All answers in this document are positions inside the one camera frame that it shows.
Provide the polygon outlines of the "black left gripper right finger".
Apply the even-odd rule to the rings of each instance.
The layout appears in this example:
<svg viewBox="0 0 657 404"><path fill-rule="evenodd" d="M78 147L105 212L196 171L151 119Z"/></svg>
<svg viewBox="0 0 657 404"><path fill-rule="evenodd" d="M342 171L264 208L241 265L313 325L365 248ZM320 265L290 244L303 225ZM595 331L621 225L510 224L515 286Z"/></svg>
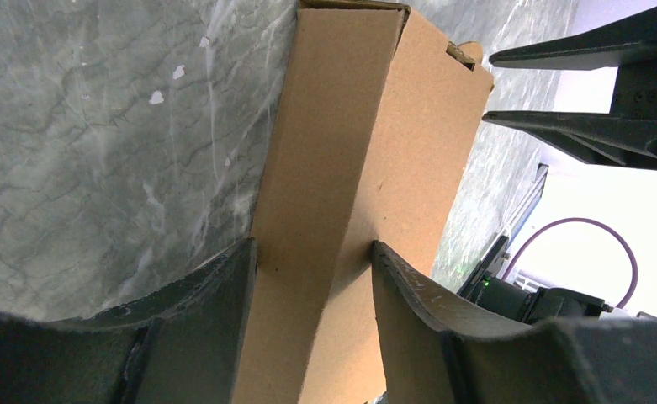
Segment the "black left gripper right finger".
<svg viewBox="0 0 657 404"><path fill-rule="evenodd" d="M554 318L480 308L371 248L391 403L657 403L657 320Z"/></svg>

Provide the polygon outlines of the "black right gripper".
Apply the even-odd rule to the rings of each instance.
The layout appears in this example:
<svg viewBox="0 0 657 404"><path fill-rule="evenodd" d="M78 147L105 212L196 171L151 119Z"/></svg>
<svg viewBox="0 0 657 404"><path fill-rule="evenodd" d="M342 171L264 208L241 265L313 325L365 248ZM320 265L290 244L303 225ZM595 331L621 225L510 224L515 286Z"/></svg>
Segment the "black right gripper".
<svg viewBox="0 0 657 404"><path fill-rule="evenodd" d="M657 7L582 34L501 50L489 62L515 69L619 67L611 114L490 111L482 120L586 164L657 171Z"/></svg>

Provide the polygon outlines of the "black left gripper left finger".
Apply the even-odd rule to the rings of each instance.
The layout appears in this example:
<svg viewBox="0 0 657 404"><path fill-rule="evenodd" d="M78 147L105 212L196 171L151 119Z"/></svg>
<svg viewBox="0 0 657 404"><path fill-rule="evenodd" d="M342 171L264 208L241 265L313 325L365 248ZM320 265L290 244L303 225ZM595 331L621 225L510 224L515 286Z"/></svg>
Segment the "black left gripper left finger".
<svg viewBox="0 0 657 404"><path fill-rule="evenodd" d="M0 312L0 403L229 402L256 271L247 238L88 319Z"/></svg>

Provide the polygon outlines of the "brown cardboard box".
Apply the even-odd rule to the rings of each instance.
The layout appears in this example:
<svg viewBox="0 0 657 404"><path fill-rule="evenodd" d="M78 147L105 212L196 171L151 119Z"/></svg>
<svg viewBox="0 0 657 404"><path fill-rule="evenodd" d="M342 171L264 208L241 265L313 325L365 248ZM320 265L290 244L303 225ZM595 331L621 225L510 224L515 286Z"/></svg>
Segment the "brown cardboard box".
<svg viewBox="0 0 657 404"><path fill-rule="evenodd" d="M410 6L302 1L257 196L234 403L368 403L386 381L371 247L432 272L494 87Z"/></svg>

